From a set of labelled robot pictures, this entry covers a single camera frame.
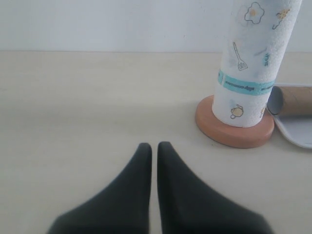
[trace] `paper towel holder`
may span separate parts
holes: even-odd
[[[196,109],[196,123],[209,138],[235,148],[248,149],[264,145],[274,130],[274,119],[266,110],[262,120],[249,128],[233,127],[221,122],[212,111],[214,96],[204,98]]]

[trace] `paper towel roll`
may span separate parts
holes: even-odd
[[[275,86],[268,109],[279,116],[312,116],[312,87]]]
[[[236,127],[258,124],[302,0],[234,0],[212,111]]]

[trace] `table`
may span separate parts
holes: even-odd
[[[233,149],[195,124],[214,93],[221,54],[0,52],[0,233],[42,234],[56,216],[117,176],[140,142],[154,152],[151,233],[160,234],[156,148],[189,167],[278,234],[312,231],[312,151],[275,130]],[[277,82],[311,84],[312,54],[285,55]]]

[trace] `white wall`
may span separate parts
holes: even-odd
[[[0,0],[0,50],[220,52],[232,0]],[[288,51],[312,51],[303,0]]]

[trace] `empty cardboard tube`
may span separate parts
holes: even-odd
[[[274,86],[267,107],[273,115],[312,116],[312,87]]]

